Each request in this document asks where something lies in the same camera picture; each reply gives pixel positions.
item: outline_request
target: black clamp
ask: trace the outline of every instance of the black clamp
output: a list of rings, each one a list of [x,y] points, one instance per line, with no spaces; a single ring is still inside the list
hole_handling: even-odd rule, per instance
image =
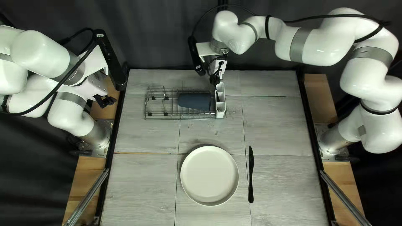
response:
[[[96,102],[99,104],[101,108],[105,108],[108,105],[113,105],[117,100],[113,97],[109,97],[108,95],[101,96],[99,94],[96,94],[94,96]]]

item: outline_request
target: cable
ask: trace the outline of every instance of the cable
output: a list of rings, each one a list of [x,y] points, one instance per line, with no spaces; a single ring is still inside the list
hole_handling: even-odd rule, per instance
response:
[[[358,43],[358,42],[362,42],[364,40],[367,40],[371,37],[373,37],[374,35],[376,35],[384,26],[389,25],[390,22],[389,21],[381,21],[378,20],[372,16],[367,16],[367,15],[362,15],[362,14],[334,14],[334,15],[318,15],[318,16],[309,16],[309,17],[305,17],[305,18],[301,18],[301,19],[297,19],[294,21],[284,21],[285,23],[297,23],[297,22],[301,22],[301,21],[306,21],[306,20],[312,20],[312,19],[320,19],[320,18],[339,18],[339,17],[359,17],[359,18],[365,18],[365,19],[369,19],[372,20],[376,23],[378,23],[378,27],[372,31],[371,33],[369,33],[368,35],[360,38],[360,39],[356,39],[354,41],[354,43]]]
[[[194,28],[193,28],[193,31],[191,32],[191,36],[194,36],[195,30],[197,29],[198,24],[201,22],[202,19],[205,18],[205,16],[207,16],[207,14],[209,14],[210,12],[212,12],[214,9],[219,8],[219,7],[222,7],[222,6],[233,6],[233,7],[237,7],[237,8],[240,8],[240,9],[242,9],[242,10],[244,10],[244,11],[250,13],[250,14],[253,15],[253,16],[257,16],[257,14],[255,14],[255,13],[253,13],[252,11],[248,10],[247,8],[245,8],[245,7],[241,6],[241,5],[237,5],[237,4],[222,4],[222,5],[219,5],[219,6],[215,6],[215,7],[213,7],[213,8],[210,8],[207,12],[205,12],[205,13],[201,16],[201,18],[200,18],[200,19],[197,21],[197,23],[195,24],[195,26],[194,26]]]
[[[208,75],[209,75],[209,76],[214,76],[214,75],[216,75],[217,73],[219,73],[219,70],[221,69],[221,66],[222,66],[221,64],[219,64],[218,70],[216,70],[216,72],[214,72],[213,74],[211,74],[211,73],[209,72],[209,67],[211,66],[212,62],[214,62],[215,60],[225,60],[225,59],[226,59],[225,56],[224,56],[224,57],[213,58],[213,59],[209,62],[208,67],[207,67],[207,73],[208,73]]]
[[[57,90],[62,86],[62,84],[71,76],[71,74],[84,62],[84,60],[89,56],[89,54],[91,54],[92,50],[94,50],[94,48],[96,47],[96,43],[93,43],[91,45],[91,47],[89,48],[88,52],[85,53],[85,55],[82,56],[82,58],[74,65],[74,67],[72,67],[70,69],[70,71],[67,72],[67,74],[63,77],[63,79],[41,100],[39,101],[37,104],[35,104],[34,106],[32,106],[31,108],[23,111],[23,112],[18,112],[18,113],[9,113],[9,112],[4,112],[4,111],[0,111],[0,113],[2,114],[7,114],[7,115],[25,115],[33,110],[35,110],[36,108],[38,108],[39,106],[41,106],[44,102],[46,102],[51,96],[53,96]]]
[[[301,18],[301,19],[297,19],[294,21],[284,21],[287,24],[290,23],[297,23],[297,22],[301,22],[301,21],[307,21],[307,20],[312,20],[312,19],[320,19],[320,18],[334,18],[334,17],[360,17],[360,18],[365,18],[365,19],[369,19],[372,21],[375,21],[379,24],[384,23],[384,21],[380,21],[372,16],[367,16],[367,15],[362,15],[362,14],[334,14],[334,15],[318,15],[318,16],[309,16],[309,17],[305,17],[305,18]]]
[[[73,35],[71,35],[70,37],[67,37],[65,39],[62,39],[60,41],[58,41],[57,43],[59,43],[60,45],[65,45],[67,43],[69,43],[73,38],[77,37],[77,35],[83,33],[84,31],[91,31],[92,35],[91,35],[91,40],[89,41],[89,43],[79,52],[78,55],[82,54],[83,52],[85,52],[89,46],[92,44],[92,42],[95,40],[95,36],[94,36],[94,30],[90,27],[85,27],[77,32],[75,32]]]

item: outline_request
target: wooden board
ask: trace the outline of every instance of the wooden board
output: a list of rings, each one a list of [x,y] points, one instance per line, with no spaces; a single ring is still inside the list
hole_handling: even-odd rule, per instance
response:
[[[325,172],[332,178],[352,203],[364,214],[355,177],[349,162],[324,162]],[[335,218],[339,226],[360,226],[355,217],[330,190]]]
[[[326,75],[305,74],[304,86],[314,123],[336,122],[338,117]]]
[[[111,79],[107,77],[105,82],[107,84],[108,95],[118,100],[120,92],[115,90]],[[118,103],[115,103],[102,109],[100,108],[98,103],[94,101],[92,104],[90,115],[94,119],[114,119],[117,104]],[[64,213],[63,224],[71,216],[71,214],[84,198],[93,183],[103,172],[103,169],[105,168],[105,162],[105,158],[92,158],[84,156],[79,157],[66,206],[66,211]],[[96,211],[96,205],[98,203],[98,195],[99,190],[96,192],[91,202],[86,207],[84,213],[81,215],[81,218],[78,220],[77,225],[83,223],[91,223],[93,221]]]
[[[334,101],[325,74],[305,74],[304,85],[315,123],[332,123],[338,120]],[[340,189],[363,212],[359,191],[349,162],[323,162],[325,172]],[[339,226],[360,226],[339,198],[330,191],[335,218]]]

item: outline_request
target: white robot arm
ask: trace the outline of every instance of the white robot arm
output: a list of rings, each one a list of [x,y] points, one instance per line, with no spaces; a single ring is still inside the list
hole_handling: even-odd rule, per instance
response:
[[[9,113],[24,112],[39,103],[87,55],[57,90],[52,104],[49,98],[24,116],[40,117],[51,104],[47,119],[52,126],[81,138],[92,150],[104,148],[110,138],[110,128],[98,125],[84,107],[88,99],[107,95],[103,76],[98,71],[108,74],[107,60],[111,61],[112,54],[105,43],[109,42],[102,40],[103,49],[97,45],[90,53],[76,56],[38,31],[2,25],[0,34],[0,95],[5,95],[2,106]],[[34,74],[27,80],[28,71]]]
[[[363,15],[350,8],[329,13],[336,14]],[[402,100],[402,80],[386,75],[399,43],[382,28],[354,44],[378,28],[377,22],[359,17],[325,18],[318,29],[291,27],[278,18],[264,16],[252,16],[238,24],[234,13],[220,11],[215,16],[212,37],[213,42],[221,43],[221,49],[228,47],[236,54],[244,53],[259,38],[272,39],[279,58],[316,66],[339,62],[354,45],[340,86],[361,98],[361,104],[337,126],[321,132],[318,142],[331,154],[338,154],[341,148],[360,140],[367,151],[385,153],[402,144],[402,119],[397,109]],[[211,42],[210,49],[219,55],[214,46]],[[205,44],[197,43],[197,48],[200,56],[205,56]]]

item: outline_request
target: metal rail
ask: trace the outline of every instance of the metal rail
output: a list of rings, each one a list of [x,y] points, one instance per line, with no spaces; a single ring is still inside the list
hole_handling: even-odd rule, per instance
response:
[[[357,209],[357,207],[350,201],[350,199],[343,193],[343,191],[336,185],[336,183],[328,176],[328,174],[320,170],[321,178],[327,183],[328,187],[330,187],[334,193],[338,196],[338,198],[342,201],[342,203],[349,209],[349,211],[353,214],[356,220],[359,222],[361,226],[372,226],[371,223],[364,217],[363,214]]]
[[[65,222],[64,226],[74,226],[77,223],[78,219],[80,218],[80,216],[84,212],[85,208],[88,206],[88,204],[91,201],[92,197],[95,195],[96,191],[98,190],[98,188],[101,186],[101,184],[107,178],[108,175],[109,175],[109,169],[107,168],[96,179],[96,181],[92,185],[91,189],[89,189],[88,193],[82,199],[80,204],[77,206],[77,208],[75,208],[74,212],[71,214],[71,216]]]

